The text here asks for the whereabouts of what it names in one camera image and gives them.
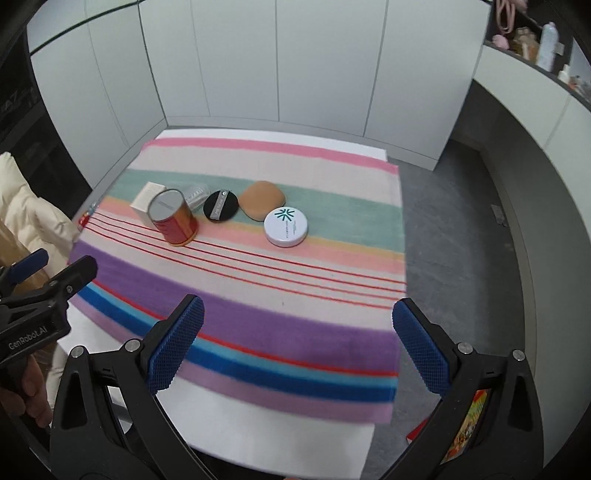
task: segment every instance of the red object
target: red object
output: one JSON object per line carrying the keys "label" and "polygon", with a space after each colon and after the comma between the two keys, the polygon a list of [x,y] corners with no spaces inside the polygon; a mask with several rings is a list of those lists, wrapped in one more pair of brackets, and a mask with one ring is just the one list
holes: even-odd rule
{"label": "red object", "polygon": [[90,220],[90,215],[88,215],[88,212],[85,212],[84,215],[82,215],[78,220],[78,230],[80,232],[84,229],[84,227],[88,223],[88,220]]}
{"label": "red object", "polygon": [[415,428],[411,433],[409,433],[407,435],[407,442],[409,445],[413,442],[413,440],[415,438],[417,438],[417,435],[421,432],[423,427],[427,424],[428,420],[429,420],[429,418],[424,419],[421,423],[418,424],[417,428]]}
{"label": "red object", "polygon": [[[153,201],[170,191],[171,190],[164,190],[156,196]],[[164,239],[174,247],[182,247],[183,245],[190,243],[195,238],[195,235],[197,235],[197,230],[199,228],[197,219],[191,213],[184,197],[180,192],[178,195],[182,200],[180,207],[165,219],[154,220],[150,215],[150,208],[148,208],[148,215],[150,215],[154,226],[162,235],[164,235]]]}

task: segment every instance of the blue stripe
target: blue stripe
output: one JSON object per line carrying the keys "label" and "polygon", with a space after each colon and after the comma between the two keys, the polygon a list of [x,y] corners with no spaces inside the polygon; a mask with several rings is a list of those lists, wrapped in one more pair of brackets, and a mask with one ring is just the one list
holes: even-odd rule
{"label": "blue stripe", "polygon": [[[149,315],[137,311],[133,307],[125,304],[125,302],[103,291],[96,285],[93,285],[91,288],[83,288],[79,295],[84,301],[88,302],[108,318],[116,321],[130,330],[133,334],[140,337],[145,336],[155,322],[155,320]],[[257,365],[253,362],[245,364],[242,361],[230,358],[229,355],[219,355],[219,351],[216,351],[215,348],[203,349],[199,343],[201,342],[192,344],[187,353],[187,360],[200,365],[201,367],[259,387],[331,400],[375,403],[388,402],[394,399],[394,393],[396,390],[395,385],[382,386],[378,383],[377,385],[370,384],[364,386],[359,385],[359,383],[357,385],[351,385],[348,384],[349,382],[344,382],[346,384],[338,384],[334,383],[334,381],[341,380],[345,375],[330,374],[328,372],[318,373],[325,373],[332,382],[323,381],[318,377],[317,380],[302,378],[304,376],[303,372],[297,377],[293,375],[285,375],[281,372],[274,372],[261,368],[261,365]],[[300,367],[289,367],[302,371],[310,371],[310,369]]]}

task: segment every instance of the clear plastic container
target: clear plastic container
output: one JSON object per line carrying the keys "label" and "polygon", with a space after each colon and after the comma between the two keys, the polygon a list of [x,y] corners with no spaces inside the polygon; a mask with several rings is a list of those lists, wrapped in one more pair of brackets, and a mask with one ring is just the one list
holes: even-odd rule
{"label": "clear plastic container", "polygon": [[204,183],[175,183],[171,182],[166,185],[169,189],[178,189],[183,192],[185,201],[192,212],[199,210],[204,204],[207,197],[211,194],[211,190]]}

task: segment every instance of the white cabinet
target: white cabinet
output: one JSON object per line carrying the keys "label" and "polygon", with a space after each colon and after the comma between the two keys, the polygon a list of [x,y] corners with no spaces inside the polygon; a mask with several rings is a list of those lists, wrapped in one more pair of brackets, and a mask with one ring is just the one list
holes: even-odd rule
{"label": "white cabinet", "polygon": [[164,113],[171,125],[208,116],[191,0],[140,3],[148,57]]}
{"label": "white cabinet", "polygon": [[[563,90],[557,85],[554,85],[554,88]],[[546,101],[545,96],[541,96],[540,99]],[[569,97],[562,120],[544,149],[577,205],[589,236],[591,236],[590,133],[591,111],[574,97]]]}
{"label": "white cabinet", "polygon": [[363,135],[385,6],[385,0],[277,0],[281,122]]}
{"label": "white cabinet", "polygon": [[137,6],[88,23],[106,93],[128,146],[164,118],[150,73]]}
{"label": "white cabinet", "polygon": [[439,159],[472,81],[489,9],[477,0],[390,0],[367,138]]}
{"label": "white cabinet", "polygon": [[278,120],[274,0],[193,0],[212,116]]}
{"label": "white cabinet", "polygon": [[43,102],[63,144],[91,187],[127,151],[90,42],[87,25],[31,57]]}
{"label": "white cabinet", "polygon": [[488,46],[482,49],[474,79],[519,120],[542,148],[570,98],[565,89],[556,88],[554,80],[531,65]]}
{"label": "white cabinet", "polygon": [[48,0],[27,25],[29,51],[85,19],[83,0]]}

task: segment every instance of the metal screw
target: metal screw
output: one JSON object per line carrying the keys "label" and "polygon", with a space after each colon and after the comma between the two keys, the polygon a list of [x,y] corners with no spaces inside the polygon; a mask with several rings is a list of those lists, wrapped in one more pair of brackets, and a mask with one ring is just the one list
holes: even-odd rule
{"label": "metal screw", "polygon": [[472,345],[470,345],[468,342],[458,343],[457,349],[460,351],[460,353],[463,353],[464,355],[469,355],[474,351]]}
{"label": "metal screw", "polygon": [[129,340],[126,344],[125,344],[125,349],[128,352],[135,352],[139,346],[141,345],[141,343],[139,342],[138,339],[133,339],[133,340]]}
{"label": "metal screw", "polygon": [[522,362],[525,360],[525,353],[523,353],[521,350],[513,350],[513,358],[518,362]]}
{"label": "metal screw", "polygon": [[84,353],[84,347],[78,345],[72,349],[72,351],[70,352],[70,355],[73,356],[74,358],[78,358],[83,353]]}

